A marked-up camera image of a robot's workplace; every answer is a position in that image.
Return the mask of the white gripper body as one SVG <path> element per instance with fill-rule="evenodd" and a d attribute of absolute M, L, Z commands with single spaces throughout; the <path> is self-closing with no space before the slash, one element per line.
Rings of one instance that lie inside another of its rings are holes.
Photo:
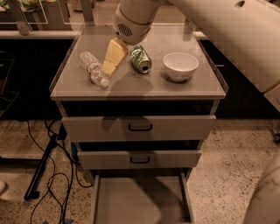
<path fill-rule="evenodd" d="M 140 43 L 151 29 L 152 10 L 145 3 L 119 3 L 115 11 L 115 35 L 128 45 Z"/>

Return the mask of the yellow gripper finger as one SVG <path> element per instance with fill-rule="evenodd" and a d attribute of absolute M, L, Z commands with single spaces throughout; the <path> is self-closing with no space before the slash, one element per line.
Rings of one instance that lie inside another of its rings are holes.
<path fill-rule="evenodd" d="M 111 77 L 128 54 L 128 46 L 120 38 L 113 38 L 108 49 L 101 70 Z"/>

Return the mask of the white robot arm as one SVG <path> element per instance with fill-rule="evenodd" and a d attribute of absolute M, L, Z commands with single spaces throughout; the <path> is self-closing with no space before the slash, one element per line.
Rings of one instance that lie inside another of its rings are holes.
<path fill-rule="evenodd" d="M 131 46 L 151 29 L 158 8 L 170 1 L 279 107 L 280 10 L 267 0 L 120 0 L 115 35 Z"/>

